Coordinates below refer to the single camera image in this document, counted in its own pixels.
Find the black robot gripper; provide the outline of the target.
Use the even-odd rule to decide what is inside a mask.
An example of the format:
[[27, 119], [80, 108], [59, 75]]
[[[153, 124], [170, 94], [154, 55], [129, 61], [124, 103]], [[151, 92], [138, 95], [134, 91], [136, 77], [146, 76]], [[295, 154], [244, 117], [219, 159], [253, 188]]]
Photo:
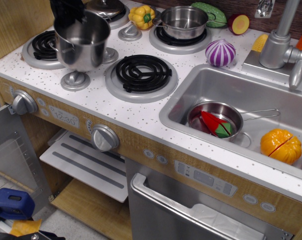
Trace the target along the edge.
[[85, 6], [81, 0], [50, 0], [50, 6], [60, 27], [68, 27], [75, 21], [83, 23]]

